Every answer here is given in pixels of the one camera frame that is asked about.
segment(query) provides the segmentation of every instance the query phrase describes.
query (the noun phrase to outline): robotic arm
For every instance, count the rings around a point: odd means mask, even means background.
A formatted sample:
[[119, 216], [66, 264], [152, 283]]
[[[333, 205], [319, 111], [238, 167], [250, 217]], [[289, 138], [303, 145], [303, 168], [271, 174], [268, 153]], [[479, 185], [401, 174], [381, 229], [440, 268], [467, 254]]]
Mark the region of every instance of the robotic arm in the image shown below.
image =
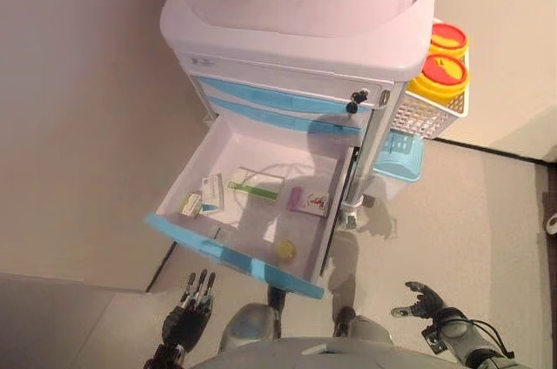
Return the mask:
[[178, 305], [164, 320], [163, 344], [158, 346], [153, 358], [145, 363], [144, 369], [181, 368], [185, 355], [191, 352], [201, 339], [212, 313], [215, 273], [209, 275], [203, 295], [201, 292], [207, 278], [207, 270], [201, 272], [198, 286], [194, 289], [195, 277], [195, 273], [190, 275]]
[[[527, 369], [514, 361], [514, 353], [509, 352], [497, 331], [488, 323], [468, 319], [462, 311], [449, 307], [431, 288], [420, 282], [406, 282], [413, 292], [419, 292], [418, 301], [411, 306], [394, 308], [391, 315], [396, 318], [419, 317], [432, 319], [422, 335], [435, 354], [447, 348], [456, 359], [473, 369]], [[494, 336], [485, 328], [493, 330]], [[484, 339], [485, 332], [497, 345]]]

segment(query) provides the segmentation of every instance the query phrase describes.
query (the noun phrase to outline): yellow container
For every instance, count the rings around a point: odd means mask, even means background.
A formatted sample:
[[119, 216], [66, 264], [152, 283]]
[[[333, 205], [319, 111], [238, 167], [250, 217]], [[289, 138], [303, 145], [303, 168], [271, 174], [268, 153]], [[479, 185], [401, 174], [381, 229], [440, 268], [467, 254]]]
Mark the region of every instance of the yellow container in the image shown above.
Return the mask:
[[435, 23], [429, 52], [447, 54], [463, 60], [468, 49], [468, 37], [461, 29], [449, 23]]
[[426, 57], [421, 74], [408, 84], [408, 90], [448, 106], [464, 92], [467, 85], [468, 71], [458, 58], [447, 54], [430, 54]]

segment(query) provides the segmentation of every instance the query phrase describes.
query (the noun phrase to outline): white wire basket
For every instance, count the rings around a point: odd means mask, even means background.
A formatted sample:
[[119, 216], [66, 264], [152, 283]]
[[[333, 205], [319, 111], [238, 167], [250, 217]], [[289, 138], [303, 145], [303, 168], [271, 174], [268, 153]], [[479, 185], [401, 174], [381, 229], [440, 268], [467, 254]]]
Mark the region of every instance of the white wire basket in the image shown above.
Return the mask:
[[[468, 50], [464, 55], [464, 65], [469, 72]], [[406, 91], [391, 128], [416, 136], [436, 138], [454, 121], [468, 115], [469, 97], [469, 85], [448, 106], [437, 104], [425, 97]]]

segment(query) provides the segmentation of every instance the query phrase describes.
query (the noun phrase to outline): blue drawer handle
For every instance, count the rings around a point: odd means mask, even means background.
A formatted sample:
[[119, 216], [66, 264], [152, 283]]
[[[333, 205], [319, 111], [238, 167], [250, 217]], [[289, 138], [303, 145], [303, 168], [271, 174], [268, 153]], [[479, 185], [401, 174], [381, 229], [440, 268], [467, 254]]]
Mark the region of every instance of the blue drawer handle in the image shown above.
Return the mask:
[[217, 97], [208, 97], [208, 99], [216, 105], [253, 119], [254, 121], [276, 125], [277, 127], [286, 128], [288, 130], [343, 135], [359, 134], [361, 132], [361, 129], [356, 127], [346, 127], [344, 125], [331, 124], [324, 121], [312, 121], [311, 119], [291, 117], [289, 115], [278, 114], [277, 112], [252, 108], [247, 105], [235, 104]]
[[[239, 97], [245, 101], [255, 104], [277, 108], [285, 111], [297, 111], [317, 114], [337, 114], [347, 115], [346, 104], [341, 102], [327, 101], [314, 97], [302, 97], [290, 95], [279, 91], [271, 91], [263, 88], [256, 88], [246, 84], [233, 84], [223, 80], [200, 77], [199, 81], [203, 84], [212, 86], [228, 95]], [[369, 111], [369, 108], [362, 106], [360, 111]]]

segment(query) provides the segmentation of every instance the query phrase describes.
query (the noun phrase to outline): blue bin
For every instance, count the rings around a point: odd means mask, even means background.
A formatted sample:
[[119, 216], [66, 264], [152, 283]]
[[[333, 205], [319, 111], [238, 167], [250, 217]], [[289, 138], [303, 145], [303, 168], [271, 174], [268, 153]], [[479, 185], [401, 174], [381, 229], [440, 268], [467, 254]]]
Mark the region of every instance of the blue bin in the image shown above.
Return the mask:
[[391, 130], [381, 148], [373, 171], [406, 182], [415, 182], [421, 177], [423, 155], [422, 137]]

